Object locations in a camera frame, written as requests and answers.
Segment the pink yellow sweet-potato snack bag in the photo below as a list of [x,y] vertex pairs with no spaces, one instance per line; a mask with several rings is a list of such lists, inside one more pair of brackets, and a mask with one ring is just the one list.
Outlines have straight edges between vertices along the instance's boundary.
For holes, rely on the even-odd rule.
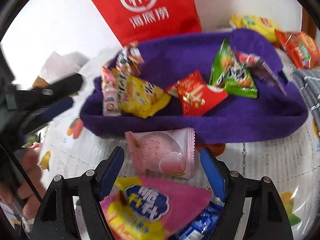
[[171,180],[117,178],[119,189],[100,203],[115,239],[167,239],[209,204],[212,191]]

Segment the pink peach snack packet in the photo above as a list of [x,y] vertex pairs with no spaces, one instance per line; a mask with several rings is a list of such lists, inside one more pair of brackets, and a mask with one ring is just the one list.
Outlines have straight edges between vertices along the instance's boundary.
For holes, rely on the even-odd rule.
[[195,130],[125,132],[135,172],[146,171],[190,179],[195,174]]

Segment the blue snack packet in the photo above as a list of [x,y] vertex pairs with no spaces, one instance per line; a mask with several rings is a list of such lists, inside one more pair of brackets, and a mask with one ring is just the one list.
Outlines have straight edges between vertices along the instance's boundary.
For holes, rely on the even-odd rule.
[[171,236],[170,239],[209,239],[222,212],[223,206],[209,202],[208,206],[193,221]]

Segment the pink red candy packet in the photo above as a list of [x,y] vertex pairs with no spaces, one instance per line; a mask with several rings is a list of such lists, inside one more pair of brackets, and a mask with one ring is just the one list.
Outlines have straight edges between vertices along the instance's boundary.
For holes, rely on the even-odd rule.
[[101,91],[103,94],[103,116],[120,116],[116,78],[112,70],[105,66],[101,71]]

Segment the red snack packet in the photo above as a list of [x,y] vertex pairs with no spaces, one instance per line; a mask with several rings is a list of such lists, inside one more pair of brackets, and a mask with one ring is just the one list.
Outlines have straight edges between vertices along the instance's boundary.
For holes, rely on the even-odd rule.
[[228,97],[224,89],[208,85],[198,70],[165,91],[179,99],[183,116],[203,116]]

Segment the yellow snack packet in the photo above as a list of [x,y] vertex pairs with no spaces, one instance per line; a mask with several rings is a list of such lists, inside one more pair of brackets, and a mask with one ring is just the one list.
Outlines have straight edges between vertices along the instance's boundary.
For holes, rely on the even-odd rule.
[[115,68],[112,73],[116,78],[118,105],[122,114],[146,119],[169,104],[171,95],[160,87]]

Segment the panda print snack packet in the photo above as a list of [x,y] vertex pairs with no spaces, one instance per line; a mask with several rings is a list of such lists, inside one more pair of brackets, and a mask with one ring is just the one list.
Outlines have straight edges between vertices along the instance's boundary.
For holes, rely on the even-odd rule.
[[119,52],[116,60],[116,69],[123,74],[140,76],[144,60],[138,49],[138,41],[128,43]]

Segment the green snack packet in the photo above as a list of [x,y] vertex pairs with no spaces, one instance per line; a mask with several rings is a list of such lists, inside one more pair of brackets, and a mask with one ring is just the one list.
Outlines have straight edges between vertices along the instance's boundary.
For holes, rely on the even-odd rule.
[[224,39],[212,64],[209,84],[222,88],[229,95],[256,99],[258,89],[247,70],[232,50],[230,39]]

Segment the white striped snack packet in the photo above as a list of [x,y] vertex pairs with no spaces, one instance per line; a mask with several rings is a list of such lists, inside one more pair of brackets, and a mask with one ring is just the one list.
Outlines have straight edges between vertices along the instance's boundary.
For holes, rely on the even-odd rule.
[[261,57],[254,54],[246,54],[238,50],[235,50],[234,53],[237,60],[246,66],[252,76],[267,83],[269,86],[280,90],[287,96],[287,92],[282,86],[279,78],[272,72],[271,68]]

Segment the fruit print tablecloth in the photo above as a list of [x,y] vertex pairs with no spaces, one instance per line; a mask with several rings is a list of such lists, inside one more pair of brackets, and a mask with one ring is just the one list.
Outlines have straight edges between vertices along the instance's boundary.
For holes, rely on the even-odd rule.
[[[50,154],[49,169],[42,178],[44,185],[48,186],[57,174],[65,178],[80,176],[106,159],[116,146],[125,147],[121,137],[100,138],[87,129],[81,131],[78,139],[67,135],[69,125],[93,92],[93,81],[100,68],[116,52],[116,49],[105,49],[82,65],[80,73],[85,81],[74,98],[73,107],[55,118],[47,132],[41,134],[42,153]],[[279,193],[291,201],[289,212],[300,219],[292,227],[294,238],[311,236],[312,228],[319,221],[319,138],[311,116],[288,137],[227,144],[219,159],[246,178],[270,177]]]

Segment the white paper bag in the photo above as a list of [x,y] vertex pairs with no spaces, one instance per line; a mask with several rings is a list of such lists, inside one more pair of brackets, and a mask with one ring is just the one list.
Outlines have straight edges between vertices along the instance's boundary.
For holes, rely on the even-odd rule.
[[44,63],[39,77],[51,84],[65,76],[77,73],[88,60],[89,58],[80,52],[73,52],[63,56],[53,52]]

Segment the purple fabric basket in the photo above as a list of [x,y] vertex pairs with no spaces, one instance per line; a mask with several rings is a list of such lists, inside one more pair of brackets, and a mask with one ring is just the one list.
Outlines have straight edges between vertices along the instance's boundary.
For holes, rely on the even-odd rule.
[[225,41],[232,51],[261,57],[273,74],[283,68],[272,44],[247,29],[142,42],[144,63],[137,77],[116,70],[115,61],[109,64],[120,114],[103,115],[107,99],[98,77],[80,119],[98,136],[192,128],[197,144],[265,141],[299,129],[308,109],[293,83],[271,85],[238,66],[228,79],[211,80]]

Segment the grey checked folded cloth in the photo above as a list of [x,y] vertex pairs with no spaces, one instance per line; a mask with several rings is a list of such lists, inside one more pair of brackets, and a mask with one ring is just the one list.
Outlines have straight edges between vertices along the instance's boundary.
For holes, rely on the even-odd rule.
[[314,118],[319,135],[319,67],[296,69],[293,71],[293,78]]

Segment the red paper bag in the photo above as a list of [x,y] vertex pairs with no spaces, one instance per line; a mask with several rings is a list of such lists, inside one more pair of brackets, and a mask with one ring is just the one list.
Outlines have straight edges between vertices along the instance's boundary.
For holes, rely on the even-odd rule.
[[194,0],[91,0],[121,45],[201,31]]

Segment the red-orange chips bag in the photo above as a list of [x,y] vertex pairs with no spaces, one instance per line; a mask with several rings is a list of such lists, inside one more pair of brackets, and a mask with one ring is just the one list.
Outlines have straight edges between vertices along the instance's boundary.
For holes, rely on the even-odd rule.
[[319,48],[307,33],[303,31],[284,32],[275,29],[274,34],[297,68],[319,67]]

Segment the yellow chips bag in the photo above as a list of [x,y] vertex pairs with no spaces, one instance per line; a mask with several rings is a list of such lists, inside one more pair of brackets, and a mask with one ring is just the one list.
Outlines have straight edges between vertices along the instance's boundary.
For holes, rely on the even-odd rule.
[[234,29],[250,29],[256,31],[271,43],[277,42],[274,30],[280,29],[280,27],[268,18],[253,15],[241,16],[233,14],[229,20],[229,23]]

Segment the brown wooden trim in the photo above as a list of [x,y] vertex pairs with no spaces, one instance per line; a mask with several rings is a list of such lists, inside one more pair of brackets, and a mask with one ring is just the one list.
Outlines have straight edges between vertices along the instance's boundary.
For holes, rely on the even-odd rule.
[[301,31],[307,33],[311,38],[316,38],[317,26],[308,12],[303,8],[302,10],[302,27]]

